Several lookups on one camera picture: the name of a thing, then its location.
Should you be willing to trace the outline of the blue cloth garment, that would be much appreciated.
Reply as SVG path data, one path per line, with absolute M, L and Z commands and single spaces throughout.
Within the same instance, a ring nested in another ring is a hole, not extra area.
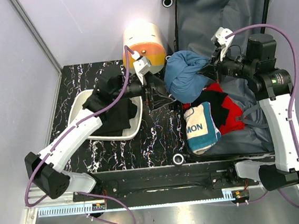
M 209 58 L 193 51 L 174 52 L 167 60 L 164 82 L 167 91 L 181 103 L 193 103 L 209 81 L 199 71 Z

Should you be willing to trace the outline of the white teal printed towel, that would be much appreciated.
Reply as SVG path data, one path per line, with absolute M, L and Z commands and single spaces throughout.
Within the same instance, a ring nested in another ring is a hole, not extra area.
M 215 145 L 221 132 L 212 119 L 210 103 L 204 102 L 184 113 L 186 138 L 191 152 L 201 155 Z

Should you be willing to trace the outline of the black white space suitcase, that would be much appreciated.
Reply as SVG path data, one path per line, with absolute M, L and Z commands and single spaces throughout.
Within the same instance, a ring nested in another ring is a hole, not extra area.
M 238 51 L 212 60 L 202 74 L 219 80 L 223 91 L 243 109 L 242 130 L 228 132 L 201 155 L 188 154 L 191 161 L 218 161 L 240 157 L 256 157 L 274 152 L 260 98 L 268 96 L 265 81 L 276 70 L 274 42 L 252 45 L 251 38 L 263 37 L 269 0 L 175 0 L 175 50 L 197 54 L 218 54 L 211 38 L 216 31 L 227 28 L 237 31 L 248 27 L 245 34 L 236 34 L 233 44 Z

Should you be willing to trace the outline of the white plastic basin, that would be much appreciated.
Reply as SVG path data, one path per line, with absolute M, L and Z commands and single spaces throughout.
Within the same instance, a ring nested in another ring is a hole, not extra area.
M 70 114 L 68 118 L 67 125 L 70 125 L 74 118 L 77 116 L 78 112 L 82 109 L 83 103 L 92 94 L 93 90 L 84 90 L 80 92 L 73 101 L 72 107 L 70 109 Z M 133 97 L 130 99 L 131 102 L 137 107 L 136 115 L 133 119 L 129 120 L 130 128 L 122 130 L 122 134 L 118 136 L 114 135 L 90 135 L 88 140 L 99 140 L 99 141 L 123 141 L 133 139 L 139 132 L 142 113 L 143 113 L 143 101 L 142 97 Z

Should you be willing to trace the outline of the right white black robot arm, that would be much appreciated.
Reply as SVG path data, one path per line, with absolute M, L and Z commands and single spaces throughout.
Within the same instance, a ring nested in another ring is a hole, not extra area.
M 254 93 L 256 108 L 262 109 L 275 150 L 275 162 L 240 161 L 227 173 L 227 181 L 237 187 L 245 179 L 261 182 L 273 191 L 299 184 L 299 126 L 294 109 L 294 89 L 290 74 L 275 67 L 276 41 L 269 34 L 253 34 L 247 42 L 245 56 L 227 56 L 233 40 L 213 37 L 215 51 L 210 69 L 213 79 L 223 75 L 247 80 Z

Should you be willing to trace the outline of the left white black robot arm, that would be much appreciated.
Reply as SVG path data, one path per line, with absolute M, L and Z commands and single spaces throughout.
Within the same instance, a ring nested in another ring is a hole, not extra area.
M 25 166 L 30 183 L 55 200 L 66 192 L 83 192 L 96 200 L 100 180 L 88 173 L 65 171 L 65 165 L 86 140 L 128 141 L 139 132 L 143 105 L 150 110 L 175 102 L 164 82 L 148 72 L 129 82 L 123 76 L 104 77 L 95 89 L 80 93 L 66 129 L 39 153 L 30 152 Z

